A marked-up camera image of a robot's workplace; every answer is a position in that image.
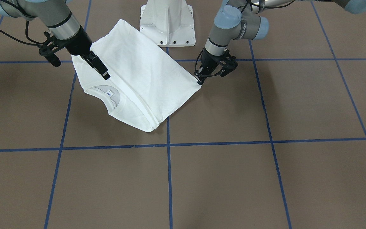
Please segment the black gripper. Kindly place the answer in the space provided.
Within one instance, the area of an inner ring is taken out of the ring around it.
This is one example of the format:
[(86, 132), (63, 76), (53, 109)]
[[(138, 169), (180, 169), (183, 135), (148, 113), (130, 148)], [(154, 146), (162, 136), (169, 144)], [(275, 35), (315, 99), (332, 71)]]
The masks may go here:
[(65, 44), (65, 48), (71, 55), (81, 56), (83, 59), (86, 59), (90, 67), (95, 69), (104, 80), (108, 80), (111, 77), (108, 73), (108, 68), (94, 52), (90, 51), (91, 46), (92, 40), (83, 27), (80, 27), (72, 38), (66, 40)]
[(213, 55), (207, 51), (206, 48), (202, 49), (202, 54), (200, 57), (201, 66), (199, 69), (199, 73), (194, 73), (194, 76), (197, 79), (197, 83), (202, 85), (205, 81), (205, 76), (209, 75), (220, 75), (221, 73), (218, 71), (215, 74), (212, 74), (215, 69), (218, 67), (218, 62), (221, 60), (222, 55)]

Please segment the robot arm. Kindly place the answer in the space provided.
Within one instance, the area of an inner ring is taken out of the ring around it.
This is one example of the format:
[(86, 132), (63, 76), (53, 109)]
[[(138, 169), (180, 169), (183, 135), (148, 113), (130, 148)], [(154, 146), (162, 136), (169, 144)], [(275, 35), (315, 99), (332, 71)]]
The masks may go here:
[[(25, 36), (28, 42), (21, 40), (18, 42), (38, 47), (39, 55), (54, 67), (61, 65), (56, 52), (65, 48), (71, 55), (80, 56), (103, 79), (110, 78), (107, 67), (91, 50), (92, 41), (67, 6), (67, 0), (0, 0), (0, 14), (25, 19)], [(37, 42), (29, 38), (29, 22), (35, 18), (39, 18), (48, 29), (44, 33), (45, 42)]]
[(225, 77), (238, 63), (230, 55), (232, 40), (261, 40), (269, 32), (267, 18), (260, 17), (266, 10), (290, 6), (293, 0), (224, 0), (213, 20), (204, 48), (195, 61), (194, 77), (202, 85), (209, 77)]

